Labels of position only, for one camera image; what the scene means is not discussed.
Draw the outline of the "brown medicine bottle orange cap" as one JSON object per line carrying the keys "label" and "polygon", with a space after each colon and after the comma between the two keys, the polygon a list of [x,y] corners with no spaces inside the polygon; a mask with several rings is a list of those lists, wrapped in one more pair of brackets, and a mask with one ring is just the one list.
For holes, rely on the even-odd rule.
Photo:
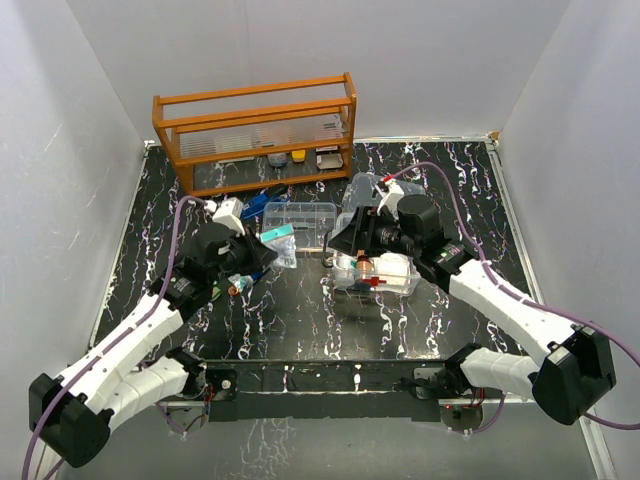
{"label": "brown medicine bottle orange cap", "polygon": [[364,253],[358,254],[356,264],[355,264],[355,270],[357,272],[358,283],[364,283],[364,284],[371,283],[371,279],[375,274],[375,267],[366,254]]}

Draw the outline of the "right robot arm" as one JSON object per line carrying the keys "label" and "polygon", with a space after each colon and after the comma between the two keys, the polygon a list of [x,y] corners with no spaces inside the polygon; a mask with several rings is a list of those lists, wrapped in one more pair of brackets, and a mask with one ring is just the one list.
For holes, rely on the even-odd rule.
{"label": "right robot arm", "polygon": [[424,195],[408,195],[396,209],[360,206],[328,242],[349,256],[401,254],[427,282],[465,302],[499,326],[525,350],[498,353],[476,344],[445,362],[446,385],[466,397],[491,388],[534,400],[553,420],[571,425],[616,384],[609,340],[533,305],[521,293],[508,294],[506,281],[463,242],[451,239],[437,209]]}

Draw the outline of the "clear medicine kit box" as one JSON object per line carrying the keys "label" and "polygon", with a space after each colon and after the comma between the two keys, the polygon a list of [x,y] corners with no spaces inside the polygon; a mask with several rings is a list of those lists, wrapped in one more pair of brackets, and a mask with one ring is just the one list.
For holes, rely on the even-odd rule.
{"label": "clear medicine kit box", "polygon": [[[346,219],[339,224],[339,229],[333,234],[333,236],[337,234],[339,231],[341,231],[349,223],[353,214],[354,212],[349,214],[346,217]],[[334,287],[337,289],[360,291],[364,293],[392,292],[401,296],[410,296],[413,294],[416,285],[419,283],[420,275],[416,267],[414,266],[412,255],[404,255],[413,264],[413,275],[412,275],[410,284],[402,290],[396,290],[396,289],[387,289],[387,288],[379,287],[379,277],[376,275],[376,273],[371,279],[370,284],[357,282],[358,278],[357,278],[357,272],[355,270],[355,264],[356,264],[358,254],[359,253],[366,254],[373,264],[375,259],[381,255],[369,255],[363,251],[358,251],[356,255],[345,255],[335,250],[333,251],[334,251],[334,256],[332,260],[332,272],[333,272],[333,279],[334,279]]]}

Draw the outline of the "clear teal bandage packet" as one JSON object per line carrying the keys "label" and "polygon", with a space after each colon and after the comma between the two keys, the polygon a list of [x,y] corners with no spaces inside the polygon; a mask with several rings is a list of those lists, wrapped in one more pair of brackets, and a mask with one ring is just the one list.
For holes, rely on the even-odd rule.
{"label": "clear teal bandage packet", "polygon": [[247,274],[233,274],[231,276],[228,277],[228,281],[230,283],[236,283],[236,282],[242,282],[242,281],[247,281],[248,279],[250,279],[251,276],[247,275]]}

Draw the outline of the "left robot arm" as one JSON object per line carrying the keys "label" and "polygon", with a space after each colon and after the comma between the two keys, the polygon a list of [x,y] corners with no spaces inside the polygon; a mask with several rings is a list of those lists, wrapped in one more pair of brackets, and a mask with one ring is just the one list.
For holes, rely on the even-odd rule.
{"label": "left robot arm", "polygon": [[200,396],[207,376],[194,356],[168,353],[148,367],[141,361],[211,300],[216,282],[263,271],[276,257],[247,226],[201,227],[107,337],[57,376],[32,381],[28,447],[42,441],[61,462],[82,467],[140,411],[166,397]]}

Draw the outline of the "teal header cotton swab bag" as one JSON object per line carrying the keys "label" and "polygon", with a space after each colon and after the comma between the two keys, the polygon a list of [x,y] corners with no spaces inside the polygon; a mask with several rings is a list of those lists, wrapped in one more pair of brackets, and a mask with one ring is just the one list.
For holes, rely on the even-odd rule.
{"label": "teal header cotton swab bag", "polygon": [[285,224],[260,234],[260,241],[276,253],[270,264],[273,269],[297,267],[296,238],[292,224]]}

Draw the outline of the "white blue mask packet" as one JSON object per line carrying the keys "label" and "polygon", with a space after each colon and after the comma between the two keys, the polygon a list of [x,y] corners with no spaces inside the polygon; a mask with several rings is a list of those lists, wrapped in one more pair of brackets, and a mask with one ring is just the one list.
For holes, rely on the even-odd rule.
{"label": "white blue mask packet", "polygon": [[404,255],[384,253],[374,261],[379,287],[402,290],[410,284],[413,264]]}

